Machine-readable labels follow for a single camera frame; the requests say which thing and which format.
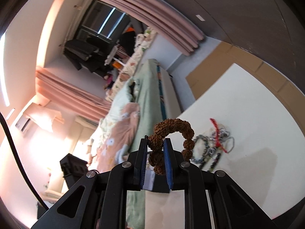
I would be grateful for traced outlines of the black jewelry box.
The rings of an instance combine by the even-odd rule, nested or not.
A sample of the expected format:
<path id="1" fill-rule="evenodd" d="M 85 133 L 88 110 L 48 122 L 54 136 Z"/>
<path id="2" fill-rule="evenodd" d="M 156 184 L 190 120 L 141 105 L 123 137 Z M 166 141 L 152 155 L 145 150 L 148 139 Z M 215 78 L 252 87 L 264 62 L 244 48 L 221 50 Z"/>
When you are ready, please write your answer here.
<path id="1" fill-rule="evenodd" d="M 146 168 L 143 190 L 155 193 L 170 193 L 166 176 L 157 175 L 153 168 Z"/>

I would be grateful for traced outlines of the pink duck blanket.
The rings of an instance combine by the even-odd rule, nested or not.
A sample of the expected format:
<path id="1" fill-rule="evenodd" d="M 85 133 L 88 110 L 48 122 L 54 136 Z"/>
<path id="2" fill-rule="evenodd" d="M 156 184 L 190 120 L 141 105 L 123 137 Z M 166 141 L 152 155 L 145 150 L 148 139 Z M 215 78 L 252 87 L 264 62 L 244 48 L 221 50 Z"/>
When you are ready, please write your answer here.
<path id="1" fill-rule="evenodd" d="M 111 129 L 106 141 L 97 148 L 91 168 L 100 173 L 112 170 L 116 165 L 128 159 L 128 151 L 134 140 L 140 120 L 140 106 L 138 103 L 126 104 L 120 114 L 118 122 Z"/>

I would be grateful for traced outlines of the pink curtain left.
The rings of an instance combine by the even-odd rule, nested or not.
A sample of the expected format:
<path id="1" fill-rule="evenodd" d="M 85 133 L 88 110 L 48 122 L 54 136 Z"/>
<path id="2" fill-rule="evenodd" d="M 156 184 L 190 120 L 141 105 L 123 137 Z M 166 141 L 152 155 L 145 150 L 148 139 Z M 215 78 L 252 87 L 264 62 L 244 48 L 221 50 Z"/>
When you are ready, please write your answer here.
<path id="1" fill-rule="evenodd" d="M 99 122 L 111 108 L 111 102 L 80 89 L 45 68 L 36 68 L 36 92 L 93 122 Z"/>

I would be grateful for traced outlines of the pink curtain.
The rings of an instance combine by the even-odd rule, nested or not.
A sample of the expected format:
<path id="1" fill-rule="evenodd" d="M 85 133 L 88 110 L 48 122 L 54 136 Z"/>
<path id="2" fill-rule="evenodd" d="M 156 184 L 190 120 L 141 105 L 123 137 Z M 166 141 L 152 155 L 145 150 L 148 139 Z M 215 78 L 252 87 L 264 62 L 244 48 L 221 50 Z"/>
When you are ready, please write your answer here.
<path id="1" fill-rule="evenodd" d="M 145 23 L 163 36 L 182 54 L 189 56 L 204 39 L 184 15 L 162 0 L 99 0 Z"/>
<path id="2" fill-rule="evenodd" d="M 99 122 L 111 108 L 111 102 L 80 89 L 45 68 L 36 68 L 36 92 L 93 122 Z"/>

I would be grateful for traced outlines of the light green floral quilt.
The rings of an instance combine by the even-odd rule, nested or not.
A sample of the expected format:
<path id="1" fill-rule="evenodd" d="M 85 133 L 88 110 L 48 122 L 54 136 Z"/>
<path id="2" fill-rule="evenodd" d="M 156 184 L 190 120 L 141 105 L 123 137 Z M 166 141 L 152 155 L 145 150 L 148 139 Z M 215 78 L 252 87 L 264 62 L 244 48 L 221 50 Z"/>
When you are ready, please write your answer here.
<path id="1" fill-rule="evenodd" d="M 121 112 L 126 104 L 134 100 L 133 88 L 131 86 L 135 83 L 134 77 L 131 77 L 123 85 L 121 90 L 116 94 L 112 102 L 109 113 L 104 119 L 101 119 L 98 129 L 104 133 L 109 132 L 114 125 L 119 121 Z"/>

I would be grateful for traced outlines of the green bed sheet mattress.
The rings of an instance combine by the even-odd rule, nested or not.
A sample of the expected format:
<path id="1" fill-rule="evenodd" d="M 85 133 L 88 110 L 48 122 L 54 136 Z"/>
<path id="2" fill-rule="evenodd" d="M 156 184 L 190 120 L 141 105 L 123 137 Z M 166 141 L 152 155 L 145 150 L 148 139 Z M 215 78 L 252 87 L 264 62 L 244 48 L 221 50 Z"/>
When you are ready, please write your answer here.
<path id="1" fill-rule="evenodd" d="M 137 96 L 135 102 L 140 106 L 140 120 L 130 151 L 138 150 L 140 141 L 146 135 L 153 134 L 155 124 L 161 122 L 159 79 L 157 67 L 159 63 L 149 59 L 143 63 L 135 74 Z M 145 191 L 127 192 L 127 218 L 131 228 L 145 227 Z"/>

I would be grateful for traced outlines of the hanging dark clothes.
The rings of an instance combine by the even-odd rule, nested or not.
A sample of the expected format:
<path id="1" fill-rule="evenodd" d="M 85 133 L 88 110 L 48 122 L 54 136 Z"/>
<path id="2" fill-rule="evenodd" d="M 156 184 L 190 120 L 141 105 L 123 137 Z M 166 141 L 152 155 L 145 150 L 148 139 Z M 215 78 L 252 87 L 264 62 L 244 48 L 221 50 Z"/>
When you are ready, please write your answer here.
<path id="1" fill-rule="evenodd" d="M 109 44 L 102 40 L 96 42 L 94 38 L 90 38 L 89 42 L 78 39 L 68 40 L 64 46 L 64 56 L 77 70 L 85 67 L 91 73 L 102 77 L 114 69 L 111 65 L 105 64 L 108 55 Z"/>

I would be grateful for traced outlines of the flattened cardboard sheet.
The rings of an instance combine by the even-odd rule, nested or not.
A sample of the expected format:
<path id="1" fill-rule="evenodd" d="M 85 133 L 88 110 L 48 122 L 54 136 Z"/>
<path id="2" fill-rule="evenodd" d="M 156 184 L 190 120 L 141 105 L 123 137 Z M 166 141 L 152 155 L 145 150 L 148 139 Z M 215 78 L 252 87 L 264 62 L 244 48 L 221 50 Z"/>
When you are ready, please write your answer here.
<path id="1" fill-rule="evenodd" d="M 232 44 L 208 38 L 187 58 L 196 67 L 186 76 L 191 92 L 197 100 L 233 64 L 251 74 L 263 84 L 291 114 L 304 132 L 304 94 L 284 74 L 259 57 Z"/>

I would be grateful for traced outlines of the window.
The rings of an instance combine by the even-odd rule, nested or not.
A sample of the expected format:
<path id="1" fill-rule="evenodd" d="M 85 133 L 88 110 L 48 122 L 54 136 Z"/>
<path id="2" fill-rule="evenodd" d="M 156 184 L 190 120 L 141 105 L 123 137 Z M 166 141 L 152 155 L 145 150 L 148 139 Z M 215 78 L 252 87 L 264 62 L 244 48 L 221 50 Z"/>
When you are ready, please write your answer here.
<path id="1" fill-rule="evenodd" d="M 127 13 L 100 0 L 93 0 L 74 38 L 86 40 L 93 36 L 107 42 L 116 42 L 129 24 L 130 18 Z"/>

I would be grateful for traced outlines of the pink curtain right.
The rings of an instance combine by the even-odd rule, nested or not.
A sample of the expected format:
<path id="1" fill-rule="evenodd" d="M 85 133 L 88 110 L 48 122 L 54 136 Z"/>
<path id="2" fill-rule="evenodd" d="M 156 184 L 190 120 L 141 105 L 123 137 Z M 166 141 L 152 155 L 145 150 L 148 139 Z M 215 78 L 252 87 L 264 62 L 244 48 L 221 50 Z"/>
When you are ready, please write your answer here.
<path id="1" fill-rule="evenodd" d="M 189 56 L 204 39 L 184 15 L 162 0 L 99 0 L 145 23 L 163 36 L 182 54 Z"/>

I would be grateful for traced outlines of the white wall switch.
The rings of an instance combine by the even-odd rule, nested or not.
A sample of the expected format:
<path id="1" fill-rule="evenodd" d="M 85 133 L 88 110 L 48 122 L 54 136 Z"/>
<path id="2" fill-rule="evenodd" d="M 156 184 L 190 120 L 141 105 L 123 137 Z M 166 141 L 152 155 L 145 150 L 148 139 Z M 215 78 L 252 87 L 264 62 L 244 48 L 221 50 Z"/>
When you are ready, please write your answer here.
<path id="1" fill-rule="evenodd" d="M 204 19 L 201 15 L 196 15 L 196 17 L 197 17 L 200 21 L 205 22 L 205 19 Z"/>

